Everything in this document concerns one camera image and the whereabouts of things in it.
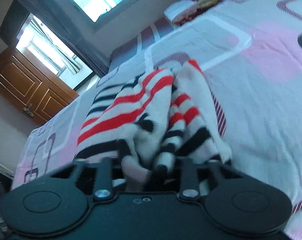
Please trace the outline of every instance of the striped sweater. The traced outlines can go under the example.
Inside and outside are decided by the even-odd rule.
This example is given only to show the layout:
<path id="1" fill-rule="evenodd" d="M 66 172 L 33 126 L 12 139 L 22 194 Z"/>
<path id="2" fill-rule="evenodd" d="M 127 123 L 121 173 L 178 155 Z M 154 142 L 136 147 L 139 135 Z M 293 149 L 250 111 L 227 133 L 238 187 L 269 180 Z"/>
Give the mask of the striped sweater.
<path id="1" fill-rule="evenodd" d="M 104 88 L 94 98 L 82 126 L 76 158 L 96 162 L 115 156 L 126 178 L 139 185 L 147 183 L 158 167 L 164 168 L 164 176 L 169 175 L 177 156 L 196 163 L 216 156 L 230 160 L 230 149 L 217 134 L 222 108 L 203 85 L 207 86 L 200 67 L 189 60 L 176 75 L 167 68 L 158 69 Z M 199 103 L 202 109 L 192 97 L 203 101 Z M 210 120 L 216 126 L 211 128 L 213 138 L 203 113 L 207 105 L 217 112 Z M 219 132 L 224 133 L 224 113 L 220 120 Z"/>

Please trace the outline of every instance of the power outlet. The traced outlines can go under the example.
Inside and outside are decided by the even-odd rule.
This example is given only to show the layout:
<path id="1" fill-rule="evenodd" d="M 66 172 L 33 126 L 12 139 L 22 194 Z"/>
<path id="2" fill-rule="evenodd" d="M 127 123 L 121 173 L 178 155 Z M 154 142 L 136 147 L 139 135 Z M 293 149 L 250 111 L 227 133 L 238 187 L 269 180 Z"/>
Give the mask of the power outlet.
<path id="1" fill-rule="evenodd" d="M 7 177 L 9 177 L 9 178 L 11 178 L 11 179 L 14 178 L 14 173 L 13 173 L 13 171 L 9 170 L 8 168 L 6 168 L 5 166 L 3 166 L 2 164 L 0 164 L 0 172 L 1 172 L 3 175 L 5 175 L 5 176 L 7 176 Z"/>

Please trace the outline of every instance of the bed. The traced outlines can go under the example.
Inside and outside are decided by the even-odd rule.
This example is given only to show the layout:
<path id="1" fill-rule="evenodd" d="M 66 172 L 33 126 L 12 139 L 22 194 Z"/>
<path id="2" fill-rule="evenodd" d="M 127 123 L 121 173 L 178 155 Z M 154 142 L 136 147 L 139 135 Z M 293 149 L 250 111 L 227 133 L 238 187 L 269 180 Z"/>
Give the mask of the bed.
<path id="1" fill-rule="evenodd" d="M 163 59 L 195 59 L 221 105 L 235 168 L 284 191 L 302 240 L 302 0 L 225 0 L 121 63 L 30 134 L 13 188 L 71 162 L 94 97 Z"/>

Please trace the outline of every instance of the brown door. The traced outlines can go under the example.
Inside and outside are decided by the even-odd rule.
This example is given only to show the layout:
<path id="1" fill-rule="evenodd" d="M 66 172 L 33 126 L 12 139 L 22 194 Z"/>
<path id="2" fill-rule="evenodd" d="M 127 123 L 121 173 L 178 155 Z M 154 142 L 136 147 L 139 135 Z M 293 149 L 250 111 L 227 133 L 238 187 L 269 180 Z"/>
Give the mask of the brown door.
<path id="1" fill-rule="evenodd" d="M 78 94 L 27 49 L 21 52 L 7 48 L 0 54 L 0 93 L 43 125 Z"/>

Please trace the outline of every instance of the gray curtain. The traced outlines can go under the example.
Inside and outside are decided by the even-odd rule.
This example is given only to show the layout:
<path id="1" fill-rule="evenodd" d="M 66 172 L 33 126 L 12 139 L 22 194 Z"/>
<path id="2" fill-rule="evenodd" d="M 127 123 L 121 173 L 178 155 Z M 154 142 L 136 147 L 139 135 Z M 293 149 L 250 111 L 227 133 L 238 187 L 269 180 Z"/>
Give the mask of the gray curtain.
<path id="1" fill-rule="evenodd" d="M 37 16 L 98 76 L 108 73 L 109 60 L 88 42 L 69 16 L 54 0 L 18 0 Z"/>
<path id="2" fill-rule="evenodd" d="M 66 68 L 70 70 L 72 74 L 79 73 L 81 67 L 74 61 L 73 58 L 71 58 L 69 55 L 67 55 L 63 50 L 61 50 L 58 46 L 56 46 L 52 39 L 50 38 L 49 34 L 42 28 L 42 26 L 33 18 L 31 22 L 29 23 L 29 27 L 32 28 L 35 32 L 35 34 L 42 38 L 46 43 L 48 43 L 52 48 L 55 49 L 55 51 L 59 54 L 61 57 L 61 60 L 65 64 Z"/>

